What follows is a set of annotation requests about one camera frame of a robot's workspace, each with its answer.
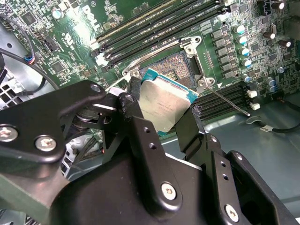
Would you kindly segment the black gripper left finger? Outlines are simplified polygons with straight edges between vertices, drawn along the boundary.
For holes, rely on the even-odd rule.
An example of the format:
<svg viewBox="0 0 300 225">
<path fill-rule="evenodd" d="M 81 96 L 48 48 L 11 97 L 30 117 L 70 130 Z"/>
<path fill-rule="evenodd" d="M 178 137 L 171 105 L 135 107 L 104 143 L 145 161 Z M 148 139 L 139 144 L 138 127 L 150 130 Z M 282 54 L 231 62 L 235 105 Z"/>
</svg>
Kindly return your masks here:
<svg viewBox="0 0 300 225">
<path fill-rule="evenodd" d="M 67 139 L 76 135 L 74 117 L 86 108 L 94 108 L 98 116 L 88 127 L 113 135 L 112 152 L 130 152 L 138 168 L 146 173 L 153 195 L 159 197 L 164 192 L 169 201 L 174 201 L 175 189 L 163 179 L 175 176 L 156 168 L 166 155 L 137 100 L 128 93 L 108 96 L 89 80 L 1 111 L 0 125 L 15 129 L 17 137 L 0 142 L 0 171 L 37 179 L 50 176 L 65 155 Z"/>
</svg>

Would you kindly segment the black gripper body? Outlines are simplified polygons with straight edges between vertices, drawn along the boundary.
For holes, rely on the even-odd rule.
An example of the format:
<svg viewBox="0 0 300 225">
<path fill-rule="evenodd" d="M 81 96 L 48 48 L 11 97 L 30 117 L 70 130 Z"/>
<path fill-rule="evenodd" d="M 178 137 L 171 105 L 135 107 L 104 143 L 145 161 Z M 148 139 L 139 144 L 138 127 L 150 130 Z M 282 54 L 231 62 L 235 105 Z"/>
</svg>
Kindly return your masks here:
<svg viewBox="0 0 300 225">
<path fill-rule="evenodd" d="M 155 197 L 130 152 L 68 183 L 50 209 L 52 225 L 207 225 L 202 211 L 200 167 L 172 156 L 156 163 L 175 189 L 174 201 Z"/>
</svg>

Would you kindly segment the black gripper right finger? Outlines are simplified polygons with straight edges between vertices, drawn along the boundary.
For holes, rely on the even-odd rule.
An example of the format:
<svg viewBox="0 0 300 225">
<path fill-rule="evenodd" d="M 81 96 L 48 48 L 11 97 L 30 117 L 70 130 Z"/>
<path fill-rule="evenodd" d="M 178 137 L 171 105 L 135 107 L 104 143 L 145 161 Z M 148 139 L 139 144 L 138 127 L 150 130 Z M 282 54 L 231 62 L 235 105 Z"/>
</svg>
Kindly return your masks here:
<svg viewBox="0 0 300 225">
<path fill-rule="evenodd" d="M 184 160 L 202 170 L 202 213 L 209 225 L 296 225 L 296 218 L 238 151 L 225 153 L 188 109 L 175 125 Z"/>
</svg>

